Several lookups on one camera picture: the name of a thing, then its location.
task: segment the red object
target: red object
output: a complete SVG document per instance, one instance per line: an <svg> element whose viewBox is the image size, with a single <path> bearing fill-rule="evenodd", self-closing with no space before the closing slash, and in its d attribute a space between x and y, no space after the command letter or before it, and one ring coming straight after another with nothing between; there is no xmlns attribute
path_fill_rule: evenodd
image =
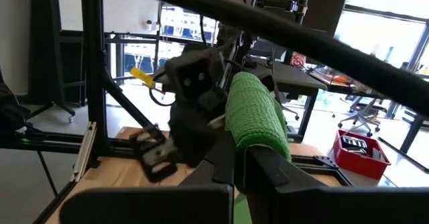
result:
<svg viewBox="0 0 429 224"><path fill-rule="evenodd" d="M333 146L336 164L346 170L350 170L358 174L379 180L383 176L384 170L387 168L387 166L390 165L390 162L383 150L380 148L378 141L355 133L345 133L346 131L341 129L339 129L336 133L335 139L337 140L334 142ZM364 140L368 145L368 154L372 156L373 148L375 148L376 150L380 151L380 154L383 155L385 162L373 159L369 156L363 156L346 151L342 147L343 135Z"/></svg>

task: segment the black tube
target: black tube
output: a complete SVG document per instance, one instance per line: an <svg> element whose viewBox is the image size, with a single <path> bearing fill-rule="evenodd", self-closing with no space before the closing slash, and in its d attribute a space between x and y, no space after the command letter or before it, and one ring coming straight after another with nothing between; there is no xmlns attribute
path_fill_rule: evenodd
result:
<svg viewBox="0 0 429 224"><path fill-rule="evenodd" d="M429 84L350 46L274 14L231 0L160 0L240 27L343 72L394 101L429 116Z"/></svg>
<svg viewBox="0 0 429 224"><path fill-rule="evenodd" d="M42 163L43 170L45 171L46 178L48 178L48 182L49 182L49 185L51 186L52 192L54 193L54 196L57 197L58 192L56 191L55 184L54 184L54 181L52 180L51 173L49 172L48 166L46 165L45 158L43 158L41 151L37 151L37 153L38 153L40 162Z"/></svg>
<svg viewBox="0 0 429 224"><path fill-rule="evenodd" d="M82 25L82 61L86 67L88 120L97 123L93 150L94 154L99 156L108 151L106 99L103 89L103 73L106 71L103 0L82 0Z"/></svg>

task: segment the green foam padding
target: green foam padding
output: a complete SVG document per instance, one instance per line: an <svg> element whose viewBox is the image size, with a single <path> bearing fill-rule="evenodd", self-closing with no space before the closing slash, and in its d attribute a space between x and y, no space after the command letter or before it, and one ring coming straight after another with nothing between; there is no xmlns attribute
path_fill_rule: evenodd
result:
<svg viewBox="0 0 429 224"><path fill-rule="evenodd" d="M282 108L255 75L240 72L234 76L225 121L225 129L232 133L237 151L261 144L291 160Z"/></svg>

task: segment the white wall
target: white wall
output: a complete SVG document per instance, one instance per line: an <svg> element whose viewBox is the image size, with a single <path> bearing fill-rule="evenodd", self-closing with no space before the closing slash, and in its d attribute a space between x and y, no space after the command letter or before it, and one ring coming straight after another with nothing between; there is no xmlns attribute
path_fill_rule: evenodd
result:
<svg viewBox="0 0 429 224"><path fill-rule="evenodd" d="M0 67L16 95L28 91L30 0L0 0Z"/></svg>

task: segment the desk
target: desk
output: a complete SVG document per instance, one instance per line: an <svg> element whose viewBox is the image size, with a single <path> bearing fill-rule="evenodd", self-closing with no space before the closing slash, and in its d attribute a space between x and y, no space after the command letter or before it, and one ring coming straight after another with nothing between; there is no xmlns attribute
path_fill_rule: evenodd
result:
<svg viewBox="0 0 429 224"><path fill-rule="evenodd" d="M259 64L256 69L248 69L251 73L256 76L271 74L271 69L268 69L264 66L264 60L255 60L258 61ZM288 126L290 131L289 137L292 138L294 142L300 143L306 133L308 122L311 117L311 112L313 110L314 103L316 102L318 90L326 90L327 87L325 84L312 78L311 76L308 76L301 70L293 66L282 64L280 62L275 62L274 64L273 77L278 84L279 91L307 96L306 104L304 106L304 116L302 117L300 128L296 131L293 127ZM157 82L163 84L163 89L165 91L172 91L170 81L166 75L160 77Z"/></svg>
<svg viewBox="0 0 429 224"><path fill-rule="evenodd" d="M339 83L339 82L333 82L333 81L331 81L330 77L328 77L327 75L322 74L320 72L313 71L310 73L310 76L319 80L320 82L323 82L326 85L327 91L332 92L332 93L356 95L356 96L360 96L360 97L372 97L372 98L377 98L377 99L384 99L385 98L383 95L380 95L379 93L364 93L361 91L354 91L353 85L348 85L348 84Z"/></svg>
<svg viewBox="0 0 429 224"><path fill-rule="evenodd" d="M123 127L118 133L118 138L127 139L129 134L140 131L138 128ZM290 144L291 154L302 156L321 155L320 151L305 144ZM90 188L100 187L146 187L146 186L176 186L180 184L193 169L187 167L185 164L178 165L178 171L158 183L150 183L145 177L141 166L137 160L123 159L123 158L109 158L100 157L101 164L98 168L91 168L84 175L82 180L78 182L71 191L66 195L64 200L58 205L56 210L50 215L46 221L47 224L59 223L58 218L62 203L73 195L88 190ZM328 186L341 186L339 181L334 176L325 176L320 174L313 175L319 181ZM238 196L238 191L235 191L235 197Z"/></svg>

